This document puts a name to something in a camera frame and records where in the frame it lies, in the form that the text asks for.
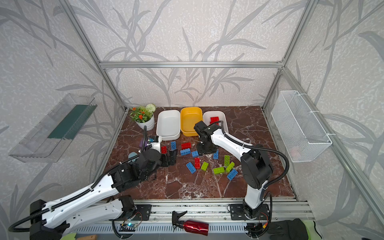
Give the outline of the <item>red lego brick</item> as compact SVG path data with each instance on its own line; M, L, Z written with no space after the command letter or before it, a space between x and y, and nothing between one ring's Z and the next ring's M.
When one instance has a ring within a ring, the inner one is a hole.
M220 119L219 119L219 117L211 117L210 120L211 120L210 124L212 124L212 123L219 121Z
M166 146L161 147L161 153L162 154L166 154L167 153L167 147Z
M200 168L201 168L201 159L195 158L195 169L200 169Z
M182 150L190 149L191 147L192 147L192 144L191 144L190 142L182 143L182 144L181 144L181 148L182 148Z

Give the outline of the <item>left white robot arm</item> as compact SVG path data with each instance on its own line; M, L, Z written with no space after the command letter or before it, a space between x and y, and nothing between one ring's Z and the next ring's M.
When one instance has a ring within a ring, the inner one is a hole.
M31 240L59 240L65 233L87 222L133 218L138 210L131 196L120 197L102 205L101 210L92 205L137 187L159 168L173 166L177 155L177 150L163 154L155 149L145 149L112 167L87 187L54 201L33 202L30 215L11 224L8 231L29 233Z

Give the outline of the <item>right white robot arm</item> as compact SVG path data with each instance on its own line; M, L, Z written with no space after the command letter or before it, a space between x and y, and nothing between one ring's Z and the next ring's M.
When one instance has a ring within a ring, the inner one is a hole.
M213 154L220 147L241 162L243 177L248 185L243 200L243 209L245 216L253 220L261 212L264 194L268 187L287 175L290 169L289 159L277 150L267 149L262 145L252 145L235 138L225 132L218 123L206 125L200 121L195 124L194 130L200 140L197 145L198 153L200 155ZM271 179L274 169L268 153L277 154L285 161L283 173L275 179Z

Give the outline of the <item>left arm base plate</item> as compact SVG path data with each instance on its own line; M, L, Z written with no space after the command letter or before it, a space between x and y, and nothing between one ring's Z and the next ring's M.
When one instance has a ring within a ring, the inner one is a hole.
M123 207L122 213L114 221L148 221L152 205L135 205L134 207Z

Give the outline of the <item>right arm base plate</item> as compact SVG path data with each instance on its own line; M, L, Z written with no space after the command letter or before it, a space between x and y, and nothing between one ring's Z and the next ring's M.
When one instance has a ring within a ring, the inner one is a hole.
M256 209L251 209L244 204L230 204L228 210L233 221L267 221L271 213L267 204L261 204Z

